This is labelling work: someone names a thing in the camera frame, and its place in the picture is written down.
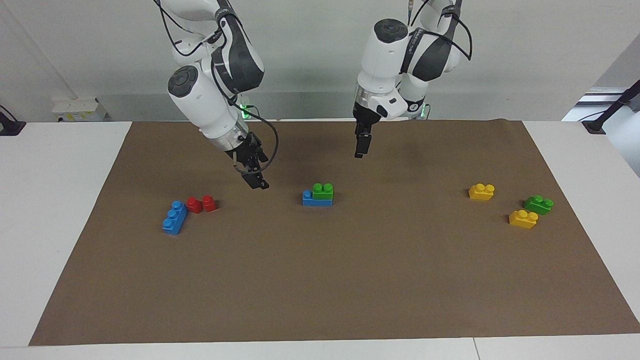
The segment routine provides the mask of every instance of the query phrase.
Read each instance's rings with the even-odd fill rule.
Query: toy building block
[[[495,187],[491,184],[485,186],[484,184],[475,184],[471,186],[469,189],[469,198],[474,200],[484,200],[487,201],[493,197],[493,192],[495,191]]]
[[[196,213],[199,214],[202,211],[202,201],[194,198],[194,197],[190,197],[187,199],[187,210],[189,210],[192,213]]]
[[[166,219],[162,222],[162,230],[169,235],[178,235],[187,212],[187,207],[183,203],[174,201],[171,204],[171,210],[166,214]]]
[[[524,202],[524,208],[533,211],[538,215],[546,215],[554,207],[554,202],[551,199],[543,199],[540,195],[535,195],[528,198]]]
[[[331,206],[333,205],[333,200],[328,199],[314,199],[310,190],[305,190],[302,193],[302,204],[304,206]]]
[[[314,200],[333,200],[333,185],[330,183],[314,184],[312,198]]]
[[[530,229],[538,223],[538,214],[516,210],[509,215],[509,224]]]
[[[202,197],[202,206],[204,206],[206,212],[211,212],[217,209],[216,202],[213,201],[211,195],[204,195],[204,197]]]

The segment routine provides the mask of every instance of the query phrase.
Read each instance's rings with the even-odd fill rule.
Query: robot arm
[[[234,109],[233,97],[257,88],[264,66],[233,7],[227,0],[164,0],[162,5],[182,19],[217,25],[206,37],[190,35],[174,44],[174,58],[183,66],[169,79],[172,100],[209,141],[242,164],[239,171],[251,188],[269,188],[260,167],[269,161],[262,142]]]
[[[420,22],[427,29],[408,28],[394,19],[376,23],[362,57],[353,108],[356,158],[368,153],[373,124],[403,113],[416,116],[429,81],[458,64],[460,52],[451,51],[451,47],[461,5],[462,0],[425,4]],[[402,74],[402,80],[396,87],[398,74]]]
[[[406,25],[394,19],[378,21],[369,34],[353,106],[356,158],[369,152],[373,124],[380,119],[394,119],[406,109],[406,102],[396,89],[396,76],[409,42],[408,34]]]
[[[453,70],[460,61],[460,52],[452,50],[451,44],[461,5],[462,0],[432,0],[420,17],[424,28],[414,28],[410,34],[398,89],[407,102],[404,115],[410,119],[420,113],[429,82]]]

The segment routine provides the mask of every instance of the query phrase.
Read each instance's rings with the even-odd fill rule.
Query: green indicator light
[[[240,104],[240,108],[243,110],[242,111],[242,118],[244,119],[248,119],[249,118],[249,114],[247,114],[246,112],[244,112],[244,109],[246,109],[245,105]]]

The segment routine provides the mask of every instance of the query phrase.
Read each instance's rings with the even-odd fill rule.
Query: tabletop
[[[0,359],[635,359],[640,334],[26,347],[131,123],[29,124],[0,138]],[[640,179],[580,124],[525,122],[583,228],[640,312]]]

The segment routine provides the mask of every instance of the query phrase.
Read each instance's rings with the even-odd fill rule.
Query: electrical outlet
[[[56,101],[51,110],[58,122],[104,121],[107,111],[94,97]]]

